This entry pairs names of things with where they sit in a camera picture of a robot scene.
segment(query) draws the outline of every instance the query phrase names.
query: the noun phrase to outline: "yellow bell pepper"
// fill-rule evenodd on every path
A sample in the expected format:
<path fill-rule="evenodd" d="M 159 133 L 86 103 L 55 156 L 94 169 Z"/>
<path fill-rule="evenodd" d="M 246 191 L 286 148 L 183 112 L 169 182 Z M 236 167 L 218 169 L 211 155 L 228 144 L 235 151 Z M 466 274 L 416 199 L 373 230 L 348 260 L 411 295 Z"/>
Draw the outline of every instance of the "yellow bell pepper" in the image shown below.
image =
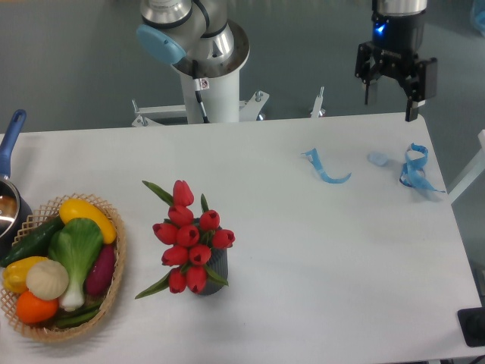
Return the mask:
<path fill-rule="evenodd" d="M 38 262 L 47 260 L 44 256 L 31 256 L 7 265 L 3 271 L 3 287 L 14 293 L 23 293 L 27 290 L 25 280 L 27 273 Z"/>

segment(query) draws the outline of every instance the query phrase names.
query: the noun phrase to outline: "woven basket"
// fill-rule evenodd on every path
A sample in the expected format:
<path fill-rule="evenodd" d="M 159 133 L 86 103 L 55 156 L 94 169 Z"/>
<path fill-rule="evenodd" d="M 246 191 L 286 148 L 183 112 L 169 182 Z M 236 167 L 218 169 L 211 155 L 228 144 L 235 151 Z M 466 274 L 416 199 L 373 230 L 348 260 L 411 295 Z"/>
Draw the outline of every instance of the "woven basket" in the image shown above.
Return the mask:
<path fill-rule="evenodd" d="M 5 312 L 5 316 L 8 318 L 8 323 L 10 326 L 12 326 L 15 331 L 21 333 L 23 336 L 30 337 L 35 341 L 40 341 L 43 343 L 54 343 L 69 340 L 73 337 L 86 333 L 89 329 L 98 324 L 101 318 L 113 305 L 114 299 L 120 288 L 121 276 L 124 270 L 127 250 L 124 223 L 121 220 L 117 210 L 113 208 L 109 202 L 104 201 L 103 199 L 100 199 L 94 195 L 87 196 L 75 193 L 72 196 L 57 197 L 56 199 L 49 200 L 45 205 L 41 205 L 38 210 L 35 210 L 33 214 L 28 217 L 27 222 L 22 224 L 22 228 L 18 231 L 17 236 L 15 237 L 14 244 L 17 243 L 23 236 L 28 235 L 32 229 L 41 225 L 41 223 L 44 221 L 48 221 L 49 219 L 58 215 L 61 204 L 69 198 L 84 199 L 92 203 L 94 206 L 100 209 L 111 220 L 111 222 L 113 222 L 117 232 L 117 238 L 114 242 L 116 263 L 111 286 L 109 287 L 105 296 L 102 297 L 103 301 L 99 308 L 99 313 L 88 322 L 75 328 L 59 329 L 53 325 L 49 325 L 48 323 L 45 324 L 45 327 L 38 325 L 25 325 L 15 314 L 16 302 L 19 295 L 6 291 L 3 288 L 0 290 L 0 303 L 2 305 L 2 310 Z M 99 297 L 96 297 L 96 299 L 94 299 L 94 297 L 87 297 L 86 303 L 89 304 L 94 300 L 98 301 Z"/>

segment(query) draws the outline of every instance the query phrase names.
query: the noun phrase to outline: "blue pot handle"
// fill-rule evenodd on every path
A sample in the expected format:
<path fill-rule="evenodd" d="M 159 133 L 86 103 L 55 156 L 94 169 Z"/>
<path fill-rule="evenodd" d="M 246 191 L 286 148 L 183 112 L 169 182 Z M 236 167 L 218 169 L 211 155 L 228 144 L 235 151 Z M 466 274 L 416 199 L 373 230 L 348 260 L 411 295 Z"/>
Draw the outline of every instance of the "blue pot handle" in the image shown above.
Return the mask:
<path fill-rule="evenodd" d="M 16 110 L 0 144 L 0 175 L 10 177 L 10 160 L 15 142 L 27 117 L 24 110 Z"/>

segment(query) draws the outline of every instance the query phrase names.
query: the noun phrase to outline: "tulip bouquet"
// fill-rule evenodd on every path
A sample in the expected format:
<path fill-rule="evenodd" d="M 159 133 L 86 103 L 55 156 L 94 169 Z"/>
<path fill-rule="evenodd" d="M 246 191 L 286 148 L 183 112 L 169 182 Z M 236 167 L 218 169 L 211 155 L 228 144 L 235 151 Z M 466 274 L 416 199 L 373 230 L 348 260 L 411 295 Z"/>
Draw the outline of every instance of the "tulip bouquet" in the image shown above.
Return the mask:
<path fill-rule="evenodd" d="M 194 195 L 184 180 L 174 184 L 173 195 L 151 182 L 143 183 L 160 199 L 169 205 L 168 218 L 153 225 L 155 236 L 171 248 L 161 257 L 162 265 L 173 267 L 160 281 L 153 284 L 135 298 L 142 298 L 170 288 L 171 293 L 181 293 L 188 287 L 193 293 L 202 293 L 207 282 L 222 287 L 228 285 L 211 263 L 222 251 L 230 248 L 235 240 L 234 233 L 219 226 L 220 216 L 210 210 L 205 196 L 201 195 L 202 215 L 194 218 L 188 208 L 194 202 Z"/>

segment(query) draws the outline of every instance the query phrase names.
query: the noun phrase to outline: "white table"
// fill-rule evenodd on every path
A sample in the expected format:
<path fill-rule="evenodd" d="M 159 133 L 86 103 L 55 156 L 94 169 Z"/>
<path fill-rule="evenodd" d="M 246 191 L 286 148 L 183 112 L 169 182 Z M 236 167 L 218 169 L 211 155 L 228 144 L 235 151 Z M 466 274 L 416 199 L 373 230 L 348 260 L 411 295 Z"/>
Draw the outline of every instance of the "white table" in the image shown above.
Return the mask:
<path fill-rule="evenodd" d="M 69 344 L 22 338 L 0 318 L 0 362 L 382 363 L 478 356 L 456 312 L 480 305 L 445 193 L 398 182 L 423 118 L 402 114 L 24 133 L 12 182 L 33 207 L 94 193 L 118 208 L 129 259 L 112 315 Z M 316 147 L 326 184 L 300 153 Z M 390 157 L 385 168 L 369 152 Z M 236 233 L 230 286 L 134 300 L 164 275 L 151 226 L 166 205 L 142 185 L 187 180 Z"/>

